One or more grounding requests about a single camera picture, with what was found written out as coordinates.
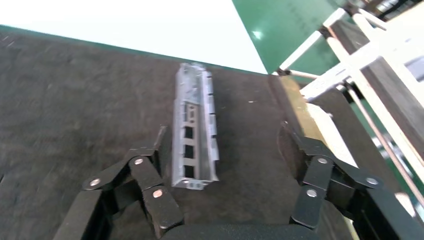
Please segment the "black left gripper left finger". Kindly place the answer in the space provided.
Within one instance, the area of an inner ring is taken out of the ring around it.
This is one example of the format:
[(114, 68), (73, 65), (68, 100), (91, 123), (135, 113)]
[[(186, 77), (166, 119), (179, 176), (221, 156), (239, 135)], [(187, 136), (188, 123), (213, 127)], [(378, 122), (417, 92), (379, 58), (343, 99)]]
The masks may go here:
[(134, 144), (122, 160), (87, 178), (53, 238), (108, 240), (114, 220), (133, 203), (139, 204), (158, 239), (182, 225), (184, 216), (161, 170), (171, 140), (171, 132), (161, 126), (152, 143)]

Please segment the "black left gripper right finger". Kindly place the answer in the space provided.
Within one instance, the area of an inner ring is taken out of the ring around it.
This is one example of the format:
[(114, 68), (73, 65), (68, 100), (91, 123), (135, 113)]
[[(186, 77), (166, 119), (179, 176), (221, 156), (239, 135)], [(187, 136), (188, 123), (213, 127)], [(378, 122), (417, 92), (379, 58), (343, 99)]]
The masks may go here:
[(286, 122), (284, 137), (300, 152), (292, 174), (301, 187), (290, 223), (314, 231), (324, 201), (346, 218), (361, 240), (422, 240), (423, 227), (381, 178), (348, 164), (321, 141), (299, 135)]

